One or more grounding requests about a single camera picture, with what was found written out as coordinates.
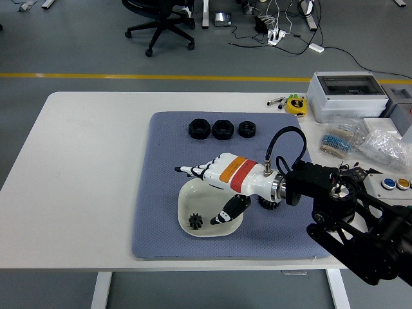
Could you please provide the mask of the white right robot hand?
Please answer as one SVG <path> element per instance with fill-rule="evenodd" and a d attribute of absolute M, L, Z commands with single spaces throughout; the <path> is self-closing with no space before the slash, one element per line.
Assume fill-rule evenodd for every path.
<path fill-rule="evenodd" d="M 243 214 L 250 205 L 248 198 L 254 194 L 270 203 L 281 201 L 278 188 L 283 177 L 279 171 L 267 171 L 264 165 L 232 153 L 222 153 L 206 164 L 175 167 L 174 170 L 195 176 L 231 195 L 222 210 L 210 220 L 212 225 L 230 222 Z"/>

